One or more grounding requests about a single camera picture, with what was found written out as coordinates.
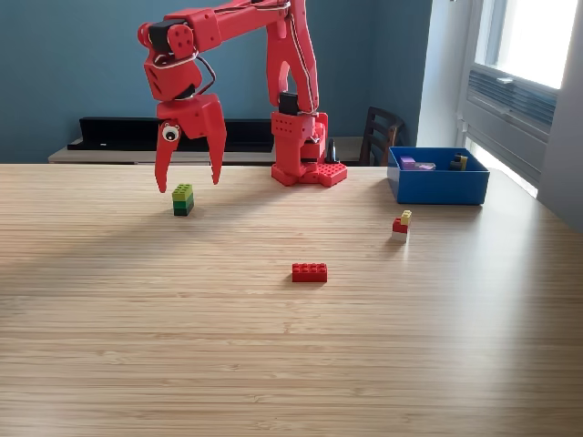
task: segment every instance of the red robot arm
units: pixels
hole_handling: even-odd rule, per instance
[[[330,186],[346,178],[344,166],[324,162],[328,117],[317,113],[316,60],[305,0],[234,0],[214,8],[185,9],[138,30],[139,42],[149,49],[144,67],[152,95],[161,101],[155,170],[160,191],[166,191],[171,155],[182,133],[207,138],[213,181],[219,182],[227,136],[224,118],[217,96],[203,94],[209,86],[198,90],[202,74],[194,61],[204,64],[214,82],[214,72],[200,54],[261,27],[267,28],[268,35],[270,101],[280,110],[272,114],[276,147],[272,175],[284,185]],[[290,70],[298,96],[285,94]]]

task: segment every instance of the stacked lego bricks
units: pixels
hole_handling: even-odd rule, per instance
[[[409,236],[409,227],[411,226],[411,211],[405,211],[401,217],[397,217],[393,222],[392,239],[406,242]]]
[[[172,203],[174,204],[174,215],[187,217],[194,208],[194,193],[192,186],[180,184],[172,193]]]

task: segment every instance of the green lego brick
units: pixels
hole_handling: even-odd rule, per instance
[[[190,195],[186,202],[172,202],[174,204],[174,209],[187,209],[191,205],[194,205],[194,195]]]
[[[174,208],[174,215],[176,217],[187,217],[193,208],[194,203],[191,204],[188,208]]]
[[[192,195],[192,186],[189,184],[180,184],[172,193],[172,200],[175,202],[186,202]]]

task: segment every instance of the chair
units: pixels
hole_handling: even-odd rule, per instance
[[[369,107],[361,147],[360,165],[371,166],[371,154],[375,167],[389,165],[389,147],[396,146],[397,139],[404,129],[403,120],[379,107]]]

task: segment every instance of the yellow lego brick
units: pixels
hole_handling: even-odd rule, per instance
[[[401,224],[405,226],[411,226],[411,211],[405,211],[401,216]]]
[[[192,196],[192,186],[189,184],[180,184],[172,193],[172,201],[186,202]]]

